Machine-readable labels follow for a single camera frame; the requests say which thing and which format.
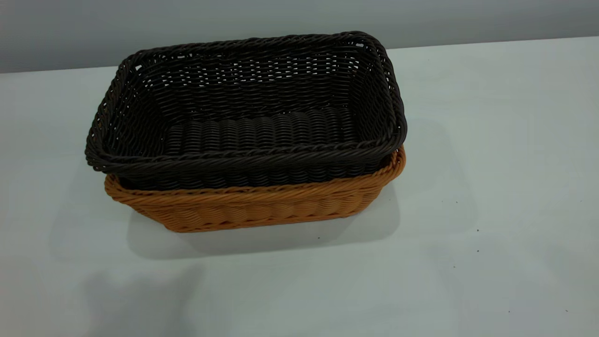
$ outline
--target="white table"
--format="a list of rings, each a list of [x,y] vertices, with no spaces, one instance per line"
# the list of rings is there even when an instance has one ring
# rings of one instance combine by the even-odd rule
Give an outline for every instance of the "white table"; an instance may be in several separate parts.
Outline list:
[[[597,336],[599,37],[390,50],[407,167],[348,219],[176,234],[83,149],[115,68],[0,75],[2,336]]]

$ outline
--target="black wicker basket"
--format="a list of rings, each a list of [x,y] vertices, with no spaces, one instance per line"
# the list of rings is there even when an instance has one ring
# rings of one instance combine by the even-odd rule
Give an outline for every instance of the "black wicker basket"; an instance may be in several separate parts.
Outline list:
[[[363,32],[142,50],[87,137],[130,188],[221,188],[371,173],[406,137],[384,48]]]

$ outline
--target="gray wall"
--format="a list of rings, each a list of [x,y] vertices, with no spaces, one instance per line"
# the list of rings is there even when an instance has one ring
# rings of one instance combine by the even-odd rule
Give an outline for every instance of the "gray wall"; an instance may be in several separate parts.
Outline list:
[[[0,72],[170,44],[362,30],[387,48],[599,35],[599,0],[0,0]]]

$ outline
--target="brown wicker basket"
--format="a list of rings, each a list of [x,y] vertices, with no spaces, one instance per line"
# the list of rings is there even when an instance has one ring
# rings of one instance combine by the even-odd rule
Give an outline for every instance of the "brown wicker basket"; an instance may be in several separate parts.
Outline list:
[[[289,35],[131,55],[98,107],[85,154],[131,189],[286,185],[373,173],[406,132],[377,39]]]
[[[106,193],[176,232],[224,230],[342,218],[365,209],[404,169],[403,146],[381,170],[328,182],[265,187],[141,191],[108,175]]]

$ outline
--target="orange wicker basket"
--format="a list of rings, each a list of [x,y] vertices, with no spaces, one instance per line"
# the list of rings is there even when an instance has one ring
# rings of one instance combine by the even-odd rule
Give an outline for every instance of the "orange wicker basket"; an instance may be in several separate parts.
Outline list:
[[[379,171],[329,182],[265,187],[140,191],[124,189],[108,175],[104,186],[115,201],[129,205],[167,229],[188,233],[343,218],[365,209],[403,171],[403,146]]]

